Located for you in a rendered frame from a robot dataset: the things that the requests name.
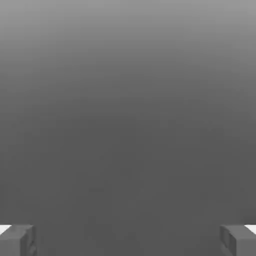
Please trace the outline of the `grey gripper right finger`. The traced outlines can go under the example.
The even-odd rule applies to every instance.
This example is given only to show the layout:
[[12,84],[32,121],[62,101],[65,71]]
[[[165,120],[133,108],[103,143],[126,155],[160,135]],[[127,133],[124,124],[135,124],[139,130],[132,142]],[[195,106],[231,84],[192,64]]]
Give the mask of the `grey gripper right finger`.
[[256,256],[256,224],[221,225],[219,238],[224,256]]

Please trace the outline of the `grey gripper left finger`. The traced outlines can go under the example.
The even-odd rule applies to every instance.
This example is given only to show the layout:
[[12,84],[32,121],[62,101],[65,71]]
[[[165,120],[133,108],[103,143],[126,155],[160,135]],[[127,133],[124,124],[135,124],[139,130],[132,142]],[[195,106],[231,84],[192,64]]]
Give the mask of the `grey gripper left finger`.
[[38,256],[36,227],[0,224],[0,256]]

